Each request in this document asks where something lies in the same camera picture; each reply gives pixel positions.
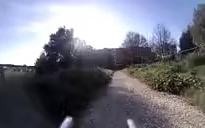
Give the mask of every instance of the sky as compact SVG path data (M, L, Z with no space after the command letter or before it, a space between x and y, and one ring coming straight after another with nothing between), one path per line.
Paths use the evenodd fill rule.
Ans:
M34 65L58 27L96 49L116 48L128 31L150 38L164 24L178 40L205 0L0 0L0 63Z

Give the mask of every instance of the ground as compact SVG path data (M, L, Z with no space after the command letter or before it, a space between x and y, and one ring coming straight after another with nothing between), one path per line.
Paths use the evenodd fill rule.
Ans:
M184 98L156 92L122 72L79 119L80 128L205 128L205 115Z

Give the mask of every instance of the vegetation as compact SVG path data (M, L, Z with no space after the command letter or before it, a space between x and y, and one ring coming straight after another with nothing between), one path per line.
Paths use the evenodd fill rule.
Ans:
M195 48L196 45L193 43L190 26L188 26L186 31L182 32L179 42L182 55L187 55L188 53L195 51L193 48Z
M159 57L177 53L176 41L171 32L162 24L158 24L152 37L152 48Z
M64 69L35 75L25 90L39 111L60 124L67 115L78 117L110 79L110 75L97 68Z
M176 47L169 49L170 52L166 47L172 40L164 26L157 27L153 38L152 46L158 57L176 53ZM127 71L155 90L185 96L205 113L205 46L197 48L205 44L204 4L194 10L193 22L182 32L179 43L180 57L172 61L158 58L160 61L152 65L132 66Z
M126 39L122 43L122 47L146 47L148 46L147 39L139 33L128 32Z
M78 117L112 75L102 69L112 67L109 52L94 50L73 33L60 27L50 35L36 61L36 74L25 86L36 108L59 125L67 115Z
M205 56L192 54L180 62L130 67L128 72L155 90L187 97L205 112Z

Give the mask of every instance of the bush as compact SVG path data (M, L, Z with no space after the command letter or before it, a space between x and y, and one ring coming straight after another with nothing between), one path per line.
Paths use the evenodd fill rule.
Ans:
M169 92L172 94L181 94L186 88L200 85L200 80L193 75L183 76L177 74L178 70L167 64L158 64L157 66L147 68L132 68L129 73L140 78L151 88Z
M189 68L193 68L200 65L205 65L205 55L197 55L197 54L191 54L187 58L189 62Z
M25 90L32 101L39 99L48 117L60 123L67 115L79 116L96 92L110 80L110 75L96 68L73 68L53 74L35 75Z
M191 105L199 106L205 113L205 80L203 80L203 84L199 88L188 88L184 92L184 96L190 99L189 103Z

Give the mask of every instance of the sun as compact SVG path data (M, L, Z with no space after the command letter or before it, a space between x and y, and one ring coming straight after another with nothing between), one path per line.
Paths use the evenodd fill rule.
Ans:
M26 29L39 37L55 32L58 27L74 29L74 36L85 40L94 48L118 47L127 27L116 15L94 6L50 6L46 20L32 22Z

